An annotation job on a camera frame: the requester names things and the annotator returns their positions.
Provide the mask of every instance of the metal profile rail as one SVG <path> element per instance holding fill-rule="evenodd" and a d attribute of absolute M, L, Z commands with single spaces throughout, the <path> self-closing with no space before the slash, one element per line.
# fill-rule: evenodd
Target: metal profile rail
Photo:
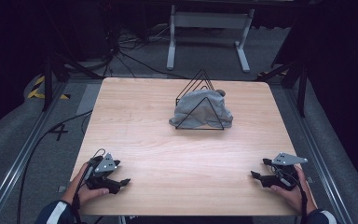
<path fill-rule="evenodd" d="M 299 115 L 296 108 L 296 97 L 292 90 L 284 89 L 284 93 L 288 99 L 288 102 L 291 106 L 291 109 L 296 114 L 296 119 L 300 124 L 301 130 L 303 131 L 307 142 L 310 146 L 310 155 L 312 159 L 315 161 L 315 167 L 322 179 L 322 183 L 324 185 L 324 189 L 327 192 L 330 203 L 333 205 L 333 209 L 336 212 L 337 217 L 343 224 L 352 224 L 351 216 L 348 212 L 347 207 L 345 206 L 342 198 L 338 192 L 336 182 L 334 178 L 331 176 L 326 163 L 324 162 L 324 158 L 316 144 L 315 139 L 310 131 L 310 127 L 307 121 Z"/>
<path fill-rule="evenodd" d="M 21 176 L 21 173 L 25 168 L 26 162 L 31 156 L 32 149 L 34 148 L 34 145 L 36 144 L 38 138 L 40 137 L 40 132 L 42 131 L 46 121 L 48 120 L 48 117 L 54 105 L 60 99 L 65 87 L 66 87 L 66 83 L 60 82 L 56 84 L 56 91 L 53 94 L 53 101 L 51 105 L 48 107 L 48 109 L 45 112 L 41 113 L 41 115 L 37 119 L 33 129 L 31 130 L 30 135 L 28 136 L 27 140 L 22 146 L 19 155 L 17 156 L 13 165 L 7 172 L 7 175 L 5 176 L 5 179 L 0 187 L 0 211 L 4 206 L 5 202 L 7 201 L 10 192 L 15 187 L 19 177 Z"/>

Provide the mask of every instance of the wooden tabletop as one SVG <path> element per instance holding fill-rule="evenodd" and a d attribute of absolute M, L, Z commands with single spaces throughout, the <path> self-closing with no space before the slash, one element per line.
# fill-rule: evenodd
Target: wooden tabletop
<path fill-rule="evenodd" d="M 117 195 L 81 208 L 84 215 L 291 216 L 251 170 L 271 175 L 263 158 L 296 155 L 269 86 L 212 81 L 226 92 L 234 120 L 225 130 L 176 130 L 169 124 L 182 79 L 106 78 L 72 178 L 99 148 L 120 160 L 109 178 L 130 178 Z"/>

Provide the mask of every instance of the dark sleeve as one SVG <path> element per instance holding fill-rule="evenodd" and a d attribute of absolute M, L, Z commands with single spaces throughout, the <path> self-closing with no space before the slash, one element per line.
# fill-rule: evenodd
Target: dark sleeve
<path fill-rule="evenodd" d="M 71 212 L 71 204 L 65 201 L 55 201 L 46 205 L 39 216 L 35 224 L 73 224 L 74 215 Z"/>
<path fill-rule="evenodd" d="M 339 224 L 339 222 L 326 210 L 316 209 L 308 214 L 307 224 Z"/>

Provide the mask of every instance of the hand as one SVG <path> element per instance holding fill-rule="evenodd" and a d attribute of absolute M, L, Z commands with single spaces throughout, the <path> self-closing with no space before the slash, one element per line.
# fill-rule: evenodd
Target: hand
<path fill-rule="evenodd" d="M 81 179 L 81 176 L 86 171 L 87 164 L 84 163 L 81 167 L 79 173 L 75 176 L 75 178 L 72 180 L 71 184 L 69 185 L 68 190 L 63 194 L 61 199 L 63 201 L 68 202 L 72 205 L 72 200 L 74 199 L 74 195 L 76 192 L 77 185 Z M 80 206 L 85 204 L 87 201 L 100 197 L 104 194 L 108 194 L 109 189 L 89 189 L 87 185 L 83 184 L 83 186 L 80 188 L 78 195 L 80 200 Z"/>
<path fill-rule="evenodd" d="M 307 184 L 307 181 L 305 180 L 304 172 L 297 166 L 295 166 L 295 168 L 297 170 L 298 179 L 301 183 L 301 187 L 305 191 L 308 198 L 308 202 L 307 202 L 307 215 L 308 215 L 311 211 L 317 209 L 317 207 L 312 200 L 312 196 L 310 194 L 310 188 Z M 302 210 L 301 192 L 298 186 L 296 186 L 294 189 L 290 191 L 275 185 L 272 185 L 270 188 L 276 194 L 281 195 L 287 201 L 287 203 L 289 203 L 290 206 L 292 206 L 294 209 L 297 210 L 297 212 L 301 213 Z"/>

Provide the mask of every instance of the crumpled cloth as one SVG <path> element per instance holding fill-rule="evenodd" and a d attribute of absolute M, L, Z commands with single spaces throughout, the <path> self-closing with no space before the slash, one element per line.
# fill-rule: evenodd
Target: crumpled cloth
<path fill-rule="evenodd" d="M 216 115 L 224 128 L 230 128 L 232 126 L 233 117 L 231 112 L 225 107 L 224 96 L 217 91 L 211 90 L 191 91 L 179 100 L 174 111 L 174 117 L 169 120 L 169 123 L 175 127 L 180 124 L 178 128 L 186 129 L 197 128 L 205 124 L 214 128 L 222 128 Z"/>

